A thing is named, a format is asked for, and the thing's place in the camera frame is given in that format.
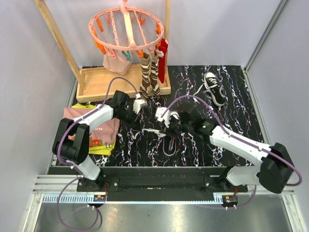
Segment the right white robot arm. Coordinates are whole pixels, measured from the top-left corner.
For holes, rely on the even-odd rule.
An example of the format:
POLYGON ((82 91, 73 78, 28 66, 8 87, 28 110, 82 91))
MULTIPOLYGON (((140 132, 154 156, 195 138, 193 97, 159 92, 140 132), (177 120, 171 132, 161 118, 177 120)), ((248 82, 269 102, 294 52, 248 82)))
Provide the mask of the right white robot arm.
POLYGON ((261 185, 279 194, 288 185, 293 173, 293 162, 284 145, 268 145, 246 138, 221 127, 214 119, 202 118, 194 108, 185 107, 172 112, 166 107, 160 107, 155 117, 161 122, 165 134, 174 136, 186 132, 252 163, 252 166, 246 167, 227 167, 219 179, 223 191, 231 191, 240 185, 261 185))

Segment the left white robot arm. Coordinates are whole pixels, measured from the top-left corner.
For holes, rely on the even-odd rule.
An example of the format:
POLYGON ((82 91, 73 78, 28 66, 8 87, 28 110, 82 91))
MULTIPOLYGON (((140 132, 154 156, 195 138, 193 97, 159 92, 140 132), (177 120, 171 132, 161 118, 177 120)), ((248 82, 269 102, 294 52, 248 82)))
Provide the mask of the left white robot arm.
POLYGON ((100 168, 89 156, 90 134, 113 118, 127 123, 136 121, 147 101, 137 94, 133 109, 129 110, 125 107, 128 98, 126 93, 117 90, 112 98, 105 99, 90 112, 74 119, 63 118, 59 123, 52 152, 60 162, 76 169, 82 177, 88 179, 87 185, 93 191, 100 191, 104 187, 104 179, 99 176, 100 168))

